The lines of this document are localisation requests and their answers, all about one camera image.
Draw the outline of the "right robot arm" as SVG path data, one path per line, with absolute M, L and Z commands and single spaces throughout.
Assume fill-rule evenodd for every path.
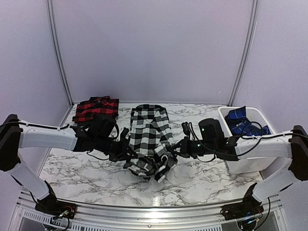
M 281 192 L 300 181 L 308 179 L 308 135 L 302 126 L 294 126 L 290 131 L 275 135 L 231 136 L 209 141 L 190 140 L 185 137 L 167 150 L 184 158 L 194 158 L 213 154 L 227 161 L 256 160 L 257 158 L 282 157 L 287 162 L 247 190 L 238 211 L 248 216 L 266 198 Z

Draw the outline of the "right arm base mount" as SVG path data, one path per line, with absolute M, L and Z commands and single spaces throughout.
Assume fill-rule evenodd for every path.
M 264 211 L 261 202 L 253 197 L 253 189 L 257 183 L 251 185 L 246 191 L 241 202 L 223 205 L 220 214 L 225 220 L 244 218 L 256 214 L 261 214 Z

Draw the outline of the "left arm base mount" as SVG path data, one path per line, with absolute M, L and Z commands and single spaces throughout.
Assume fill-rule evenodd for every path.
M 50 193 L 41 200 L 37 199 L 35 209 L 37 211 L 53 215 L 54 218 L 73 219 L 75 217 L 77 205 L 58 200 L 54 194 Z

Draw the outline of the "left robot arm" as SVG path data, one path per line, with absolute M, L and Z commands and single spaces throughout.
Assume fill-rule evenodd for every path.
M 30 170 L 18 155 L 22 148 L 57 148 L 73 152 L 100 151 L 113 162 L 137 158 L 126 139 L 128 129 L 120 131 L 116 120 L 94 115 L 83 127 L 53 127 L 32 124 L 11 114 L 0 126 L 0 169 L 29 190 L 50 214 L 57 214 L 61 204 L 51 186 Z

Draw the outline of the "black white plaid shirt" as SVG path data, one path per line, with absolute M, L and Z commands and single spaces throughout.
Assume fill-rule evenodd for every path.
M 123 166 L 145 180 L 162 182 L 177 164 L 177 154 L 171 148 L 174 138 L 166 108 L 141 104 L 131 110 L 128 144 L 137 156 Z

